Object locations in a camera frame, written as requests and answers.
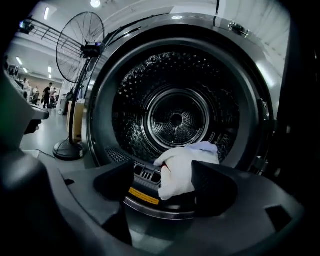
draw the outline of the laundry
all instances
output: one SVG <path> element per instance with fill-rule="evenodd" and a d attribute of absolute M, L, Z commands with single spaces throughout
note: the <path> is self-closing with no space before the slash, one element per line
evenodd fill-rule
<path fill-rule="evenodd" d="M 166 201 L 173 196 L 195 191 L 192 184 L 192 161 L 220 164 L 218 148 L 207 141 L 176 147 L 164 152 L 155 162 L 161 168 L 159 197 Z"/>

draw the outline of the white towel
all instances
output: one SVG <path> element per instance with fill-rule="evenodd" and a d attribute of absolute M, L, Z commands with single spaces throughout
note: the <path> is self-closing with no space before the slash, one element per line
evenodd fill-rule
<path fill-rule="evenodd" d="M 192 161 L 219 165 L 219 158 L 216 152 L 212 153 L 188 147 L 176 147 L 164 152 L 154 162 L 155 166 L 162 166 L 165 163 L 161 168 L 159 197 L 166 201 L 173 196 L 195 191 L 195 187 L 192 184 Z"/>

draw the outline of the warning sticker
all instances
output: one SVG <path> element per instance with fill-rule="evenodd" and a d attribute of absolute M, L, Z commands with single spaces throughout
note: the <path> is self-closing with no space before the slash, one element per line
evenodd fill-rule
<path fill-rule="evenodd" d="M 146 201 L 146 202 L 150 203 L 150 204 L 153 204 L 153 205 L 158 205 L 159 204 L 159 200 L 158 199 L 155 199 L 155 198 L 153 198 L 151 196 L 148 196 L 148 195 L 146 195 L 144 193 L 141 193 L 140 191 L 138 191 L 138 190 L 136 190 L 136 189 L 134 189 L 132 187 L 130 187 L 129 193 L 134 195 L 135 197 L 143 200 L 143 201 Z"/>

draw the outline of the fan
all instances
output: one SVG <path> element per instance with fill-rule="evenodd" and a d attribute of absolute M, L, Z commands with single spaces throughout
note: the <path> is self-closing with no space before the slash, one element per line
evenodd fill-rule
<path fill-rule="evenodd" d="M 105 49 L 105 27 L 101 18 L 93 12 L 82 12 L 72 18 L 62 30 L 56 45 L 56 63 L 61 75 L 76 84 L 69 113 L 69 138 L 53 148 L 55 157 L 65 161 L 80 159 L 84 149 L 73 142 L 73 124 L 77 96 L 83 82 Z"/>

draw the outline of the floor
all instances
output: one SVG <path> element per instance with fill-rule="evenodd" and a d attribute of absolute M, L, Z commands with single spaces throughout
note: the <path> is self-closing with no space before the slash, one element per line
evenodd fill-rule
<path fill-rule="evenodd" d="M 83 159 L 62 161 L 53 158 L 53 148 L 61 140 L 68 138 L 67 117 L 49 109 L 50 117 L 42 121 L 39 130 L 23 137 L 20 148 L 28 151 L 41 151 L 38 159 L 47 167 L 56 166 L 62 174 L 85 170 Z M 126 216 L 132 236 L 133 246 L 137 249 L 159 255 L 174 241 L 181 239 L 192 224 L 192 220 L 170 221 L 156 219 L 126 207 Z"/>

